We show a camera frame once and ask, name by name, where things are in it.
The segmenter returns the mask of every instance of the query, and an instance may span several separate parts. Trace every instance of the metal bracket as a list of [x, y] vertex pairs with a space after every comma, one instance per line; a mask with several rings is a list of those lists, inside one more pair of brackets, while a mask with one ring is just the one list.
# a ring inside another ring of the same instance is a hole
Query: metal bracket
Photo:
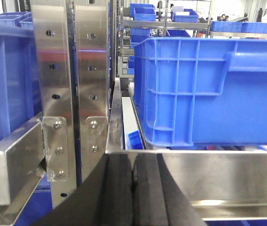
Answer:
[[85, 180], [105, 153], [108, 118], [88, 117], [85, 123], [82, 179]]
[[63, 117], [43, 117], [48, 181], [66, 181], [69, 173], [68, 127]]

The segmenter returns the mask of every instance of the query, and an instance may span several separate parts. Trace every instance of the screw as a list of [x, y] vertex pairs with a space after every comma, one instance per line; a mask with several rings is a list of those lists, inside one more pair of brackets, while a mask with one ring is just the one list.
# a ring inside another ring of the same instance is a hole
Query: screw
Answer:
[[65, 176], [65, 173], [63, 170], [59, 171], [59, 173], [56, 175], [56, 177], [58, 178], [64, 178], [64, 176]]
[[92, 147], [92, 152], [98, 152], [98, 151], [99, 151], [99, 148], [97, 146]]
[[63, 127], [63, 123], [61, 121], [56, 121], [53, 125], [55, 129], [61, 129]]
[[91, 122], [90, 122], [90, 127], [91, 127], [92, 129], [95, 129], [97, 126], [98, 126], [98, 122], [97, 122], [97, 121], [91, 121]]
[[58, 148], [55, 150], [55, 153], [56, 153], [56, 154], [62, 154], [62, 153], [63, 153], [63, 147], [58, 147]]

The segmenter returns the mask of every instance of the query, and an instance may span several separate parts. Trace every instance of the crate handle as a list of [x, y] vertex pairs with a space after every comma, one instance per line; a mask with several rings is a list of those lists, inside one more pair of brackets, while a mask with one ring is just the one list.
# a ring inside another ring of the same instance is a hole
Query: crate handle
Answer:
[[267, 53], [233, 53], [226, 55], [229, 72], [266, 72]]

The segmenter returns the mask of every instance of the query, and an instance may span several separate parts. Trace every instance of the blue plastic crate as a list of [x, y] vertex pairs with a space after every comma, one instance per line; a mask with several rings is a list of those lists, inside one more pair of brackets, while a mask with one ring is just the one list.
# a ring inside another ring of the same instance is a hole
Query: blue plastic crate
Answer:
[[184, 12], [189, 12], [189, 16], [183, 16], [183, 15], [178, 15], [179, 12], [174, 12], [173, 13], [173, 21], [174, 22], [184, 22], [184, 23], [197, 23], [198, 21], [198, 14], [192, 10], [192, 9], [184, 9]]
[[129, 4], [129, 16], [134, 16], [134, 9], [135, 8], [155, 8], [154, 5], [151, 4], [136, 4], [136, 3], [130, 3]]
[[267, 144], [267, 40], [148, 38], [134, 52], [148, 142]]
[[41, 108], [38, 77], [33, 32], [0, 24], [0, 141]]
[[154, 8], [134, 8], [133, 19], [141, 21], [155, 21], [156, 12], [154, 11]]
[[134, 48], [136, 45], [147, 39], [147, 36], [143, 35], [131, 35], [130, 36], [130, 48]]
[[129, 56], [128, 61], [134, 61], [134, 56]]
[[190, 35], [185, 30], [167, 30], [167, 37], [186, 37], [186, 38], [190, 38]]
[[131, 28], [130, 35], [144, 35], [150, 36], [150, 29]]
[[207, 221], [208, 226], [267, 226], [267, 220]]
[[14, 15], [7, 15], [7, 16], [0, 16], [0, 24], [5, 24], [8, 26], [13, 27], [20, 27], [20, 21], [22, 20], [22, 16], [14, 16]]
[[1, 13], [0, 16], [21, 16], [23, 19], [31, 17], [31, 12]]
[[26, 18], [20, 22], [21, 27], [24, 29], [33, 30], [33, 21], [32, 17]]
[[134, 74], [134, 61], [128, 61], [127, 74]]
[[267, 24], [259, 22], [243, 23], [241, 32], [267, 34]]
[[212, 21], [212, 32], [241, 32], [243, 22]]
[[51, 190], [36, 190], [14, 226], [30, 226], [52, 210]]
[[140, 133], [138, 130], [136, 130], [135, 132], [129, 133], [127, 135], [127, 138], [129, 141], [128, 145], [127, 145], [128, 149], [133, 149], [133, 150], [142, 150], [143, 149]]

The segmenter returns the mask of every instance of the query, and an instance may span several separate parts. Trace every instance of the metal upright post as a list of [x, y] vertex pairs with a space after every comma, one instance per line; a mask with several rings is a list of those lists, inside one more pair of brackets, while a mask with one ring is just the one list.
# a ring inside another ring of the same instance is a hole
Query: metal upright post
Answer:
[[74, 0], [82, 179], [105, 153], [109, 112], [109, 13], [106, 0]]
[[169, 3], [169, 0], [166, 0], [166, 4], [165, 4], [165, 21], [164, 21], [164, 35], [163, 36], [166, 36], [166, 33], [167, 33], [168, 3]]
[[32, 0], [31, 8], [39, 59], [47, 174], [55, 207], [77, 188], [72, 1]]

